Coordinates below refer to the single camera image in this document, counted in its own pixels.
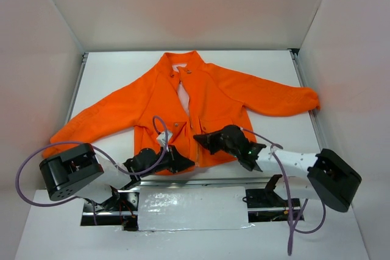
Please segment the orange zip-up jacket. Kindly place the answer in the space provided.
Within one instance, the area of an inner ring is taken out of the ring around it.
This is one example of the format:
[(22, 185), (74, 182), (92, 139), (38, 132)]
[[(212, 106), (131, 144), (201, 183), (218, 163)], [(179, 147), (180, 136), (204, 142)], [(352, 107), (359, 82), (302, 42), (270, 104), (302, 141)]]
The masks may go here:
[(48, 158), (72, 147), (74, 141), (98, 139), (132, 128), (134, 151), (159, 150), (157, 136), (169, 130), (170, 144), (196, 167), (233, 161), (219, 151), (211, 155), (194, 135), (215, 132), (227, 125), (245, 129), (255, 141), (248, 111), (263, 116), (294, 116), (318, 109), (311, 88), (292, 87), (202, 60), (196, 51), (165, 53), (148, 72), (73, 117), (50, 140)]

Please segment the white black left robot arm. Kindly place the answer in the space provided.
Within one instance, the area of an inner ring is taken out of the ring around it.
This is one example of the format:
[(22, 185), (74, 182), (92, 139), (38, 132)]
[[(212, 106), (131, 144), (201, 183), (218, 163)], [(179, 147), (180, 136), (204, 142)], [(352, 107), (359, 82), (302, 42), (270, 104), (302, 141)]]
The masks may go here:
[(114, 164), (91, 144), (81, 144), (44, 159), (39, 168), (51, 201), (77, 197), (111, 211), (119, 205), (119, 191), (138, 186), (143, 177), (194, 166), (174, 146), (161, 147), (159, 153), (145, 148), (125, 163)]

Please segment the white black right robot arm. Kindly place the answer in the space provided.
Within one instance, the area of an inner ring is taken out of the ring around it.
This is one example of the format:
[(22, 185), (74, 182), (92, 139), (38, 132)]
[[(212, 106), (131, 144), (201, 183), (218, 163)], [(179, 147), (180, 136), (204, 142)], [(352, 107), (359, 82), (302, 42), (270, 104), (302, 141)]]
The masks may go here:
[(289, 152), (273, 143), (252, 142), (246, 133), (247, 129), (228, 125), (215, 132), (194, 135), (194, 139), (212, 155), (228, 153), (245, 169), (271, 175), (265, 199), (272, 206), (288, 198), (302, 198), (320, 200), (337, 212), (349, 210), (362, 178), (333, 150)]

